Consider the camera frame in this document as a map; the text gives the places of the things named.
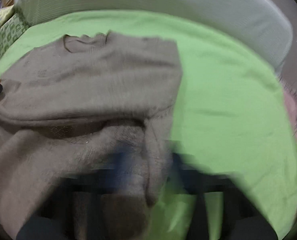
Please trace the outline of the beige knit sweater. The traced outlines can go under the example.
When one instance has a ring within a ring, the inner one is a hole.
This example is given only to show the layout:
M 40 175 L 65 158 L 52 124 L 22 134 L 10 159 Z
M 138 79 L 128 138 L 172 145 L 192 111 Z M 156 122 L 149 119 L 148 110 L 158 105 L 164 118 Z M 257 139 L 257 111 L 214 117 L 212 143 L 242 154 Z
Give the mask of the beige knit sweater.
M 149 223 L 181 77 L 176 42 L 159 37 L 64 35 L 21 57 L 1 76 L 0 232 L 17 239 L 65 178 L 104 168 L 124 144 L 147 148 Z

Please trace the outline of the green patterned pillow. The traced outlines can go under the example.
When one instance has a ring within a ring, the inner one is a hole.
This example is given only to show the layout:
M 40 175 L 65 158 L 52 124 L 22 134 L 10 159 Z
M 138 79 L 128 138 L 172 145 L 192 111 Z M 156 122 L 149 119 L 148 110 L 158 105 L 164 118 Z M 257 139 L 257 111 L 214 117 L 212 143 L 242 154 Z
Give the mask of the green patterned pillow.
M 10 48 L 29 27 L 28 23 L 19 13 L 15 13 L 0 27 L 0 59 L 8 48 Z

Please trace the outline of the green bed sheet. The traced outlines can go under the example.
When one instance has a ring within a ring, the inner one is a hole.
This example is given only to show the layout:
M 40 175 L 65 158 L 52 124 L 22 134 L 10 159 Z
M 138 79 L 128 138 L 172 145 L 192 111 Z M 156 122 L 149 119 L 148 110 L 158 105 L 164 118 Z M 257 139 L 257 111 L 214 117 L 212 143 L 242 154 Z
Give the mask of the green bed sheet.
M 297 213 L 297 142 L 272 67 L 213 28 L 147 11 L 83 11 L 29 28 L 0 59 L 0 75 L 21 56 L 68 34 L 114 31 L 178 45 L 183 78 L 171 138 L 189 162 L 233 175 L 279 238 Z

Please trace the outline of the striped headboard cover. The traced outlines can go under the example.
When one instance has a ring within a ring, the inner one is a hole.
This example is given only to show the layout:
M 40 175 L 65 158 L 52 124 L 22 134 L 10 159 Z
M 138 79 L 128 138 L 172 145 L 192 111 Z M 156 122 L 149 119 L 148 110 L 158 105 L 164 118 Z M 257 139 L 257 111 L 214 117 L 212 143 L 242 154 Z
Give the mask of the striped headboard cover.
M 31 25 L 77 11 L 145 10 L 207 24 L 249 46 L 281 72 L 292 45 L 291 23 L 271 0 L 14 0 Z

